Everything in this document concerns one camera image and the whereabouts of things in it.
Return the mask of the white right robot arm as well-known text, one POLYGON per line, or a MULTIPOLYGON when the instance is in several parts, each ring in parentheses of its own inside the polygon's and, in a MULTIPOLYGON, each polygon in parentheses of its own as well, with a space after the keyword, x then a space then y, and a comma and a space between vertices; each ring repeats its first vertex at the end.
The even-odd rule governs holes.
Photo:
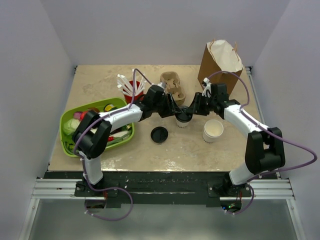
POLYGON ((228 174, 223 183, 223 192, 235 196, 242 184, 254 176, 278 169, 285 165, 284 145, 279 137, 279 128, 270 128, 249 115, 235 99, 229 99, 224 83, 212 84, 203 81, 203 92, 197 92, 186 112, 191 115, 207 116, 210 112, 233 124, 245 137, 244 163, 228 174))

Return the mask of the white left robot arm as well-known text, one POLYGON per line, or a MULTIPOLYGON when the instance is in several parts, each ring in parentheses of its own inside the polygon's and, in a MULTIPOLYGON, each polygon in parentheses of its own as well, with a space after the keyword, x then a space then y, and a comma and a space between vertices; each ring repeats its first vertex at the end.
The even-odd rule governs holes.
POLYGON ((147 93, 137 100, 115 110, 96 113, 87 112, 73 133, 74 153, 82 160, 83 175, 87 181, 86 191, 92 196, 99 196, 104 190, 101 182, 103 173, 100 155, 107 147, 108 138, 114 130, 131 123, 149 118, 153 113, 161 118, 186 116, 171 93, 165 93, 158 85, 152 85, 147 93))

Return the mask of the cardboard cup carrier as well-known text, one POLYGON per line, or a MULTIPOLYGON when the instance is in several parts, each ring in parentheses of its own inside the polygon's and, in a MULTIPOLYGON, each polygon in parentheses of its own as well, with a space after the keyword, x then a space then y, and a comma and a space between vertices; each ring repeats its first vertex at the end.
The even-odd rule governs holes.
POLYGON ((160 81, 165 83, 165 92, 171 93, 176 104, 181 106, 185 102, 186 93, 181 86, 179 75, 175 71, 163 72, 160 75, 160 81))

